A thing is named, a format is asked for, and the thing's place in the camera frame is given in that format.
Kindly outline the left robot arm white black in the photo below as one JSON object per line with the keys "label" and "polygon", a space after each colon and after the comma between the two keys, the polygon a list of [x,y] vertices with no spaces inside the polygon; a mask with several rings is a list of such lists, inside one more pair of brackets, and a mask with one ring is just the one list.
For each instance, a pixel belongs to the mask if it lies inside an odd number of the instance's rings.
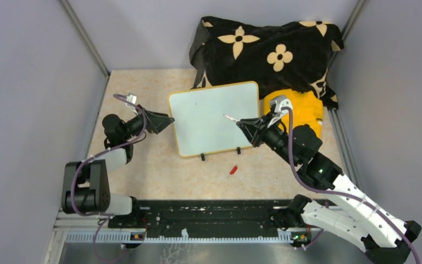
{"label": "left robot arm white black", "polygon": [[116,114],[105,116],[102,120],[105,149],[84,161],[65,165],[62,211],[68,215],[105,216],[112,221],[113,228],[134,228],[146,222],[137,198],[111,192],[108,175],[131,162],[134,144],[142,135],[159,134],[174,121],[165,113],[143,107],[127,122]]}

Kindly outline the red marker cap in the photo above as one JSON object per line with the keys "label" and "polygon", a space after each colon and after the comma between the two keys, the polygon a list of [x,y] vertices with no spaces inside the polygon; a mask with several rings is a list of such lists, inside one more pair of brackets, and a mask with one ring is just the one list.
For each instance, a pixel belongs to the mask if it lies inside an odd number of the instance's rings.
{"label": "red marker cap", "polygon": [[238,166],[234,166],[229,174],[233,175],[237,171],[237,169],[238,169]]}

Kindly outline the whiteboard with yellow rim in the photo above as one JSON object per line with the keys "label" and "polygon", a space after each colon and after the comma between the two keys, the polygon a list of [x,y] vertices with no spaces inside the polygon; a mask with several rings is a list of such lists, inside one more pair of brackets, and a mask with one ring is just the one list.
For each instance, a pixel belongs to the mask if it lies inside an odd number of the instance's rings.
{"label": "whiteboard with yellow rim", "polygon": [[177,150],[181,157],[193,157],[250,147],[236,123],[259,117],[259,87],[254,81],[187,91],[168,97]]}

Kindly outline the red capped marker pen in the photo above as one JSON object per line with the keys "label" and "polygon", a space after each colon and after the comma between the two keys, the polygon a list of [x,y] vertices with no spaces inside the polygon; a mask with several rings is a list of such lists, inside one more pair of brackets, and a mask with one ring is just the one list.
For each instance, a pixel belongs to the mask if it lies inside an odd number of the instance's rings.
{"label": "red capped marker pen", "polygon": [[235,118],[233,118],[233,117],[231,117],[231,116],[229,116],[229,115],[227,115],[227,114],[223,114],[223,116],[224,116],[225,118],[229,119],[230,121],[234,122],[234,123],[237,123],[237,122],[238,122],[238,120],[237,120],[237,119],[235,119]]}

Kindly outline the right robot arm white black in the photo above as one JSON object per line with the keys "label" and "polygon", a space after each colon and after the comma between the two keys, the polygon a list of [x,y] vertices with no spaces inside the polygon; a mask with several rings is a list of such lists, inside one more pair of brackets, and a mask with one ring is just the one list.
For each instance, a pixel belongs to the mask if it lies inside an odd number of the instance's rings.
{"label": "right robot arm white black", "polygon": [[253,147],[267,145],[286,161],[299,184],[341,209],[336,212],[297,195],[284,211],[291,225],[315,226],[337,235],[372,263],[405,263],[409,256],[420,262],[413,241],[421,226],[393,216],[362,192],[335,162],[320,153],[322,141],[309,125],[284,125],[272,114],[241,119],[236,125]]}

